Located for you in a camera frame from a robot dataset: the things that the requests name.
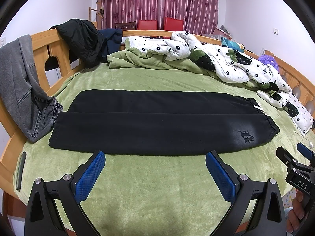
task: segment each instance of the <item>wooden bed rail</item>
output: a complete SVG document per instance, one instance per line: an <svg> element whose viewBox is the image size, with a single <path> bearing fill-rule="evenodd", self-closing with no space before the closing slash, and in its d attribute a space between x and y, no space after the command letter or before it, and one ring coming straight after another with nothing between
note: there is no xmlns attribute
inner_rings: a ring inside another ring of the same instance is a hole
<svg viewBox="0 0 315 236"><path fill-rule="evenodd" d="M123 36L165 36L170 37L172 34L171 31L162 31L162 30L131 30L124 31ZM221 45L221 42L216 39L212 39L205 36L195 35L200 42L206 42L209 44ZM40 86L47 92L48 95L52 96L54 93L59 90L61 85L66 79L72 76L74 73L78 72L83 68L83 63L80 63L74 69L71 69L70 60L69 60L69 47L65 41L58 34L56 29L47 30L38 34L31 36L34 52L34 60L36 64L36 70L38 74ZM249 51L245 51L250 57L255 59L258 58L257 55ZM61 76L53 86L50 86L47 80L45 73L45 63L49 57L54 56L57 58ZM308 81L302 74L292 68L290 65L286 64L279 58L275 57L280 68L284 70L284 73L289 77L292 76L292 79L297 79L297 83L294 82L291 78L291 83L294 83L295 86L300 86L301 92L303 93L303 98L301 101L306 102L313 99L315 87ZM13 173L16 168L18 161L18 156L23 150L23 146L26 142L26 137L22 131L17 127L16 123L13 121L12 117L5 108L1 97L0 97L0 122L4 126L5 130L10 136L10 139L7 143L7 146L2 153L0 158L0 188L5 192L9 193L15 198L18 198L14 193L13 189Z"/></svg>
<svg viewBox="0 0 315 236"><path fill-rule="evenodd" d="M290 66L288 63L282 59L275 56L272 52L266 50L266 55L273 56L277 61L279 66L280 74L285 75L288 84L293 89L294 87L299 87L301 90L300 102L305 106L308 101L311 101L315 105L315 85L307 79L303 74L301 74L294 67Z"/></svg>

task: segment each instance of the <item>green fleece bedsheet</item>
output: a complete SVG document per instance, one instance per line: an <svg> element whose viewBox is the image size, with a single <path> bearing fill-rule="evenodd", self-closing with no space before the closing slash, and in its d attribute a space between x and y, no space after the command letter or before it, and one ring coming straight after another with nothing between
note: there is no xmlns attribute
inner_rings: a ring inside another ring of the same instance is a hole
<svg viewBox="0 0 315 236"><path fill-rule="evenodd" d="M66 111L80 91L89 89L213 91L255 98L279 126L280 133L264 146L220 157L237 173L245 173L252 180L275 178L282 194L291 186L285 182L286 167L276 157L277 147L283 146L306 163L296 151L302 138L293 132L295 126L288 114L269 105L254 91L178 69L110 69L108 64L101 64L68 79L56 98ZM37 177L45 181L58 180L66 173L73 173L91 156L90 153L54 150L48 146L50 136L51 133L34 144L27 142L23 148L27 156L21 191L16 194L25 204ZM312 131L307 137L315 143ZM210 176L203 155L106 155L103 171L87 200L81 202L100 234L115 236L209 235L229 205ZM65 226L71 229L60 201L57 207Z"/></svg>

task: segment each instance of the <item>finger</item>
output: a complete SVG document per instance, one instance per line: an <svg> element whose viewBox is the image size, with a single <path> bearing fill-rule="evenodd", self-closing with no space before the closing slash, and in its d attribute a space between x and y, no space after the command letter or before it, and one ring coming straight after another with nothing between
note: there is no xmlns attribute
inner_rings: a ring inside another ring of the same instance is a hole
<svg viewBox="0 0 315 236"><path fill-rule="evenodd" d="M304 217L304 209L302 207L302 203L300 203L296 198L292 201L292 206L294 213L297 215L299 219Z"/></svg>
<svg viewBox="0 0 315 236"><path fill-rule="evenodd" d="M289 219L287 220L287 232L288 233L293 233L293 227Z"/></svg>
<svg viewBox="0 0 315 236"><path fill-rule="evenodd" d="M299 202L302 202L302 200L303 200L303 193L301 192L301 191L297 191L296 192L296 198L297 198L297 200L299 201Z"/></svg>
<svg viewBox="0 0 315 236"><path fill-rule="evenodd" d="M299 222L299 219L297 218L296 214L294 213L293 210L291 210L289 213L288 213L288 218L290 220L290 223L293 227L293 229L296 231L299 226L300 226L300 222Z"/></svg>

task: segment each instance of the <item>black pants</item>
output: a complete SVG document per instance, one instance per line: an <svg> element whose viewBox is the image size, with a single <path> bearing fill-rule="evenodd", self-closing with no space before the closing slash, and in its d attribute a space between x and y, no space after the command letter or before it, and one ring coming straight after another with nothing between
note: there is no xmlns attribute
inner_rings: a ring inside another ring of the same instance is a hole
<svg viewBox="0 0 315 236"><path fill-rule="evenodd" d="M279 133L254 105L253 98L213 92L87 90L59 114L49 145L108 154L235 152Z"/></svg>

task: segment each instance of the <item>floral curtain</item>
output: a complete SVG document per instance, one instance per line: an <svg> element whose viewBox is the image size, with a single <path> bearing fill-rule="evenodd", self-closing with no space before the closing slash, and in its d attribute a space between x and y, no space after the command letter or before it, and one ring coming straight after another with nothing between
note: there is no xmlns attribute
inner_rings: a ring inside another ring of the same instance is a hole
<svg viewBox="0 0 315 236"><path fill-rule="evenodd" d="M188 0L158 0L157 22L159 29L163 29L164 18L186 19Z"/></svg>
<svg viewBox="0 0 315 236"><path fill-rule="evenodd" d="M185 30L193 34L212 34L218 23L218 0L189 0Z"/></svg>
<svg viewBox="0 0 315 236"><path fill-rule="evenodd" d="M113 28L114 23L138 20L156 20L157 0L102 0L104 19L102 29Z"/></svg>
<svg viewBox="0 0 315 236"><path fill-rule="evenodd" d="M211 34L218 22L218 0L159 0L158 25L164 17L184 20L184 30L192 34Z"/></svg>
<svg viewBox="0 0 315 236"><path fill-rule="evenodd" d="M114 23L158 20L163 29L164 18L184 20L184 30L193 34L211 34L218 22L218 0L99 0L104 8L102 28Z"/></svg>

